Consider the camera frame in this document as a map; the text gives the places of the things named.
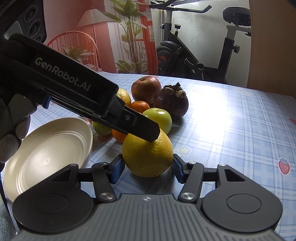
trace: star print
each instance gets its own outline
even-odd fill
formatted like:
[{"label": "star print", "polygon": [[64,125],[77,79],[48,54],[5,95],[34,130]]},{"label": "star print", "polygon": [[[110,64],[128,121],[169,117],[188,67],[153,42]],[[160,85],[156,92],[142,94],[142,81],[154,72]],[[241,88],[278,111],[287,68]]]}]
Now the star print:
[{"label": "star print", "polygon": [[180,154],[188,155],[189,152],[190,152],[190,149],[187,146],[180,148]]},{"label": "star print", "polygon": [[146,201],[146,202],[150,201],[151,199],[152,199],[151,197],[144,197],[143,198],[143,200]]}]

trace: exercise bike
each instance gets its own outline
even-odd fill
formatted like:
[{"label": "exercise bike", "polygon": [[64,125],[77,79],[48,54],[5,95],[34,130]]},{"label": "exercise bike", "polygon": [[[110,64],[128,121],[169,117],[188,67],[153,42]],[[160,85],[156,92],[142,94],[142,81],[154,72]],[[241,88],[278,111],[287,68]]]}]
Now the exercise bike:
[{"label": "exercise bike", "polygon": [[240,26],[251,26],[250,10],[243,7],[227,7],[223,10],[223,19],[233,25],[227,25],[227,36],[224,40],[222,54],[218,68],[206,67],[200,63],[187,46],[179,39],[178,29],[181,25],[175,24],[176,31],[172,29],[173,11],[206,13],[212,6],[208,5],[203,10],[178,8],[174,6],[176,0],[156,0],[151,2],[149,8],[166,10],[165,23],[160,26],[164,29],[163,40],[156,48],[157,74],[160,76],[172,76],[195,80],[205,80],[217,83],[226,83],[225,75],[228,69],[232,51],[238,53],[240,47],[234,45],[236,31],[246,32],[251,36],[251,29]]}]

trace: mangosteen stem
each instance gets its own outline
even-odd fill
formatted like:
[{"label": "mangosteen stem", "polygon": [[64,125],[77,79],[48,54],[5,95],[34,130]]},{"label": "mangosteen stem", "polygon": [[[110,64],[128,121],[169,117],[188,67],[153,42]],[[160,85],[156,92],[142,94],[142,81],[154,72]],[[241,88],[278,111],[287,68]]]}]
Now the mangosteen stem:
[{"label": "mangosteen stem", "polygon": [[174,86],[173,86],[173,90],[174,91],[177,91],[177,89],[179,88],[179,87],[181,87],[181,85],[180,85],[180,83],[178,82],[178,83],[176,83]]}]

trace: camera lens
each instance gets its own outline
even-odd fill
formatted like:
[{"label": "camera lens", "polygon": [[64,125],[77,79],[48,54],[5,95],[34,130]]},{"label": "camera lens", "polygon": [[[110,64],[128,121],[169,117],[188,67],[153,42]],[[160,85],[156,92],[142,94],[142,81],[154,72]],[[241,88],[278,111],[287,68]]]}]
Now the camera lens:
[{"label": "camera lens", "polygon": [[38,35],[37,38],[36,38],[36,40],[37,40],[38,42],[40,42],[40,41],[42,40],[42,34]]},{"label": "camera lens", "polygon": [[35,17],[35,14],[37,13],[37,9],[38,7],[35,5],[35,6],[32,6],[26,13],[26,16],[25,16],[25,20],[27,22],[31,21],[34,17]]},{"label": "camera lens", "polygon": [[33,23],[28,32],[29,37],[33,37],[38,32],[39,28],[40,28],[39,21]]}]

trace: tall green plant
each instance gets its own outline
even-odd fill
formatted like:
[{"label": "tall green plant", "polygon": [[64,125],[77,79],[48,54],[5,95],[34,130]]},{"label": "tall green plant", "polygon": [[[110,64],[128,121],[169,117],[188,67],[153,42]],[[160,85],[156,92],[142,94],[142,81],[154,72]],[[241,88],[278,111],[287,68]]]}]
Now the tall green plant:
[{"label": "tall green plant", "polygon": [[141,34],[142,28],[147,28],[145,25],[137,22],[136,20],[142,16],[139,12],[139,4],[137,1],[126,0],[126,2],[120,2],[118,0],[110,0],[114,3],[114,11],[120,16],[117,17],[112,13],[105,12],[104,14],[115,22],[118,22],[124,29],[124,34],[121,35],[121,40],[127,43],[128,48],[123,47],[128,59],[131,63],[126,61],[119,61],[116,63],[121,73],[137,73],[142,74],[143,71],[143,54],[141,54],[141,46],[137,37]]}]

